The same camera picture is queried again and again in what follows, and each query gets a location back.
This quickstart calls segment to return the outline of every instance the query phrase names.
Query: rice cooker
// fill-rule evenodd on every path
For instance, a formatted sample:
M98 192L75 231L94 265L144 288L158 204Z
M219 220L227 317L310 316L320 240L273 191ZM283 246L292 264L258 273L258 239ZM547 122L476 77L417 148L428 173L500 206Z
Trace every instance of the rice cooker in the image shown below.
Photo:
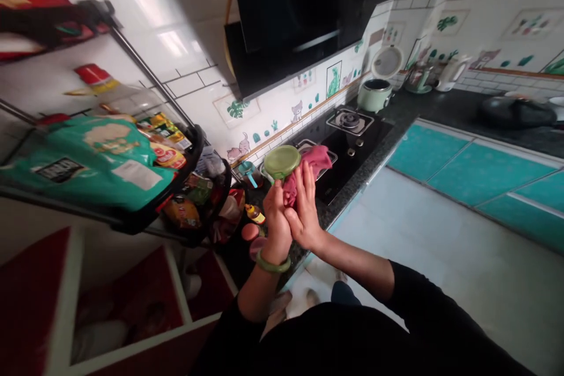
M377 113L388 105L392 96L392 84L387 80L398 73L404 58L395 46L386 46L376 53L370 64L374 79L365 81L358 91L358 107Z

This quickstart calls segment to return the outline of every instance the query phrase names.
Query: hand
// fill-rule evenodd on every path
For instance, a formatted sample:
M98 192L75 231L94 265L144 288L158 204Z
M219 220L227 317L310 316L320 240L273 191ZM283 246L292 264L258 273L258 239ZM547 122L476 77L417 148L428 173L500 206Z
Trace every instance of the hand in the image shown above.
M294 209L287 208L284 215L290 223L292 236L306 250L311 250L315 255L325 245L329 235L319 226L317 208L315 207L315 177L308 162L303 164L303 177L301 167L294 171L297 190L297 213Z
M261 255L269 263L279 265L286 261L292 244L290 224L284 216L284 190L281 180L274 182L264 198L263 207L268 225L268 242Z

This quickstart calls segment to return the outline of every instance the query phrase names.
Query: person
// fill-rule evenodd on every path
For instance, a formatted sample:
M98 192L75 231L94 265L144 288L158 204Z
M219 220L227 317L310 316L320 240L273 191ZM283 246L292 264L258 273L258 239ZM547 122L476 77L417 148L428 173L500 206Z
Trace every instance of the person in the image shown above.
M532 374L422 274L322 230L311 167L304 162L303 171L298 167L295 172L297 211L285 207L280 181L264 200L269 231L261 258L282 265L296 240L400 316L408 332L380 311L360 305L341 285L340 301L316 305L260 340L280 273L256 265L219 319L192 374Z

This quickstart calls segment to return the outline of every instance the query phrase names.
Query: black stovetop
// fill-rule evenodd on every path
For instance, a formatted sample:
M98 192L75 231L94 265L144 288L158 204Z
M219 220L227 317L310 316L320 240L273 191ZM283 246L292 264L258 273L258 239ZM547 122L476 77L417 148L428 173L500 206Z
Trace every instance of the black stovetop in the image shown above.
M381 117L360 110L359 113L373 118L374 122L361 136L352 135L326 123L341 109L352 110L347 106L338 106L316 118L287 142L287 144L296 146L303 139L310 139L319 145L327 146L329 151L338 156L333 168L326 171L316 183L315 196L327 205L393 127L392 124L383 121ZM350 150L354 151L354 155L349 155Z

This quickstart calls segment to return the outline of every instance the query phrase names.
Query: gas stove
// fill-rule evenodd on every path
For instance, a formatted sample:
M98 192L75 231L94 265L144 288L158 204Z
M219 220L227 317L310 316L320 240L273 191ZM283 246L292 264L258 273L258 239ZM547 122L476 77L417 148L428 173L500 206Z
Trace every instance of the gas stove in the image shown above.
M333 168L320 173L315 184L315 196L329 205L392 127L372 113L339 106L311 122L289 143L302 150L316 144L329 148Z

